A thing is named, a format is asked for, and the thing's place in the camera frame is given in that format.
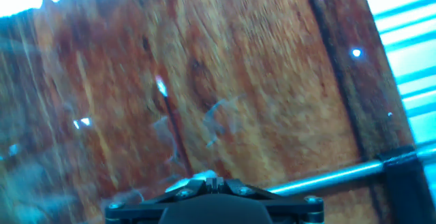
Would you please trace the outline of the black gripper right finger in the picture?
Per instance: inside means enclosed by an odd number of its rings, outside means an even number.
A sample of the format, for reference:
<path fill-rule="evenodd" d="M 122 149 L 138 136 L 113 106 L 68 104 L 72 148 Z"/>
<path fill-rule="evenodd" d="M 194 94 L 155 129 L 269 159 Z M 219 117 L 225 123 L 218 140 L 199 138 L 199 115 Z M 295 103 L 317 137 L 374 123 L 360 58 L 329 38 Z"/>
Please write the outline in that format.
<path fill-rule="evenodd" d="M 274 221 L 286 219 L 300 224 L 324 224 L 324 201 L 320 197 L 283 197 L 246 185 L 238 179 L 226 180 L 222 177 L 215 178 L 215 193 L 256 200 L 266 207 Z"/>

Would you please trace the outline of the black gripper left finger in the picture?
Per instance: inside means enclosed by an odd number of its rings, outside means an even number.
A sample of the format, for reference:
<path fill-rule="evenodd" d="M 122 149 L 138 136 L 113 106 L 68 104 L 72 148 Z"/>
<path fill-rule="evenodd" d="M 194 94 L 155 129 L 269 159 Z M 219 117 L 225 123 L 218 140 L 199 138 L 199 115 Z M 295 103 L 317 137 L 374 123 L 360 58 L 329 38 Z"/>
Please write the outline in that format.
<path fill-rule="evenodd" d="M 112 202 L 105 208 L 104 223 L 123 224 L 141 221 L 158 223 L 165 210 L 175 204 L 211 194 L 215 190 L 215 178 L 191 179 L 185 186 L 178 187 L 153 199 L 139 204 Z"/>

